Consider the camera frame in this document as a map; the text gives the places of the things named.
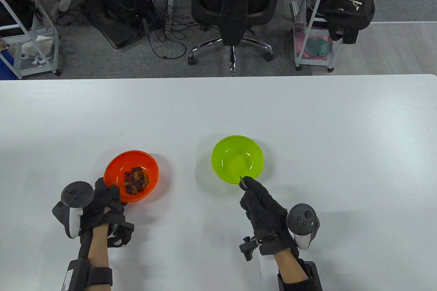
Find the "person's right hand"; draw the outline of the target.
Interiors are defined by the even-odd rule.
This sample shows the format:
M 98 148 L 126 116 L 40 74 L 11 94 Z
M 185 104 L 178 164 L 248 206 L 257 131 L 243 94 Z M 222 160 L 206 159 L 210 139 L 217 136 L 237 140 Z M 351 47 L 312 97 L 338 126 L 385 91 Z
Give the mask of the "person's right hand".
M 261 255 L 273 255 L 289 249 L 299 259 L 299 250 L 286 224 L 287 210 L 253 178 L 240 178 L 239 186 L 244 190 L 240 206 L 245 210 L 254 236 L 260 242 Z

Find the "person's left hand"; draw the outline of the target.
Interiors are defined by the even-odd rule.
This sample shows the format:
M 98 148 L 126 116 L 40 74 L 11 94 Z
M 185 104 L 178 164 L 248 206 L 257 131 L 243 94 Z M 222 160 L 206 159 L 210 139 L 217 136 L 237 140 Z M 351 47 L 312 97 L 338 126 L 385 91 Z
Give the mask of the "person's left hand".
M 124 206 L 119 187 L 116 185 L 108 187 L 103 177 L 99 178 L 94 185 L 91 203 L 83 208 L 79 236 L 105 224 L 109 225 L 110 234 L 116 225 L 123 222 L 125 222 Z

